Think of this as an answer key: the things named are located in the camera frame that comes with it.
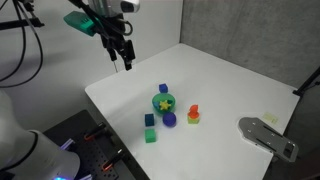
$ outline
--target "toy block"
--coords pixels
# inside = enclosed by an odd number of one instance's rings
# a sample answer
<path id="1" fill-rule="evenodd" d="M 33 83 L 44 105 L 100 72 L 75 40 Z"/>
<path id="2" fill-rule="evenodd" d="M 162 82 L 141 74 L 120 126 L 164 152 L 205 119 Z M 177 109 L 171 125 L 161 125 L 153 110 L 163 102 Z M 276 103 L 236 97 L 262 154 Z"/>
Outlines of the toy block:
<path id="1" fill-rule="evenodd" d="M 169 111 L 170 107 L 171 107 L 171 104 L 169 104 L 167 100 L 160 101 L 159 105 L 160 105 L 160 110 L 161 111 Z"/>
<path id="2" fill-rule="evenodd" d="M 190 116 L 188 116 L 188 123 L 189 124 L 199 124 L 200 119 L 196 118 L 196 119 L 192 119 Z"/>
<path id="3" fill-rule="evenodd" d="M 166 84 L 160 84 L 159 85 L 159 91 L 161 93 L 168 93 L 168 86 Z"/>
<path id="4" fill-rule="evenodd" d="M 190 107 L 188 116 L 189 116 L 190 118 L 192 118 L 192 119 L 197 119 L 197 118 L 200 116 L 200 114 L 199 114 L 199 112 L 198 112 L 198 105 L 197 105 L 197 104 L 192 105 L 192 106 Z"/>
<path id="5" fill-rule="evenodd" d="M 154 129 L 146 129 L 144 131 L 146 143 L 156 142 L 156 132 Z"/>
<path id="6" fill-rule="evenodd" d="M 154 126 L 154 116 L 153 116 L 153 114 L 145 114 L 144 117 L 145 117 L 144 121 L 145 121 L 146 127 Z"/>

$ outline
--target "green cube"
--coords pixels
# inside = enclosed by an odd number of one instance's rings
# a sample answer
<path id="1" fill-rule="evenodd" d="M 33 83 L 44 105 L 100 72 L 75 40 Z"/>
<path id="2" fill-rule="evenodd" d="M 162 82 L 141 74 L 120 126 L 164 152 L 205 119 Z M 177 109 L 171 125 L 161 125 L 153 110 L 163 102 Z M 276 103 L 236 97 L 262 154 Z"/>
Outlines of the green cube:
<path id="1" fill-rule="evenodd" d="M 154 129 L 146 129 L 144 131 L 146 143 L 156 142 L 156 131 Z"/>

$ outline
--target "yellow star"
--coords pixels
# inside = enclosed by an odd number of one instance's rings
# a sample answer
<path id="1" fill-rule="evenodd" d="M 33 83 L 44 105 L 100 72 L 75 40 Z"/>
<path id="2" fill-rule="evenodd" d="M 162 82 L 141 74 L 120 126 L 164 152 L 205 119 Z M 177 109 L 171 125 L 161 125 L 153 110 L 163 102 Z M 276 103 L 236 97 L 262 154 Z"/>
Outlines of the yellow star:
<path id="1" fill-rule="evenodd" d="M 171 107 L 171 104 L 168 103 L 167 100 L 165 101 L 160 101 L 160 110 L 168 110 L 169 107 Z"/>

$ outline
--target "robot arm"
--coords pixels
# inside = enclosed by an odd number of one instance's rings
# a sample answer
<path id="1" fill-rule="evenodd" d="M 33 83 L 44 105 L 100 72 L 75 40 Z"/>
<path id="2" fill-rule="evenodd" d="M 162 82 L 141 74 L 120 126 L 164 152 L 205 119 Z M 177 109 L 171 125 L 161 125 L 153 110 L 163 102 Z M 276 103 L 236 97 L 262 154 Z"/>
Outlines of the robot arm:
<path id="1" fill-rule="evenodd" d="M 89 5 L 84 4 L 82 0 L 69 1 L 83 9 L 87 17 L 72 12 L 65 17 L 65 21 L 90 36 L 99 33 L 111 60 L 117 60 L 117 52 L 122 57 L 126 70 L 130 70 L 135 53 L 132 41 L 125 40 L 124 36 L 131 35 L 132 25 L 123 19 L 122 13 L 137 12 L 140 8 L 139 0 L 89 0 Z M 128 33 L 125 25 L 130 27 Z"/>
<path id="2" fill-rule="evenodd" d="M 16 163 L 30 149 L 32 134 L 15 121 L 10 98 L 0 91 L 0 169 Z"/>

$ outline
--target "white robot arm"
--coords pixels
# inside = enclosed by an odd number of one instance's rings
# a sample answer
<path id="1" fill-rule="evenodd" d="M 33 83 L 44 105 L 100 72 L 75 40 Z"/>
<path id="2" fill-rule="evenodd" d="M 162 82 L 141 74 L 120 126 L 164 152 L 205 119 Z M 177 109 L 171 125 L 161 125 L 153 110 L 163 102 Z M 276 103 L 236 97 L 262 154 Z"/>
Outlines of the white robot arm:
<path id="1" fill-rule="evenodd" d="M 0 169 L 21 159 L 33 143 L 33 134 L 15 121 L 10 98 L 0 91 Z"/>
<path id="2" fill-rule="evenodd" d="M 16 122 L 10 98 L 0 91 L 0 171 L 15 180 L 72 180 L 79 157 L 60 149 L 38 131 L 27 131 Z"/>
<path id="3" fill-rule="evenodd" d="M 88 2 L 91 9 L 104 17 L 135 13 L 140 8 L 139 0 L 89 0 Z"/>

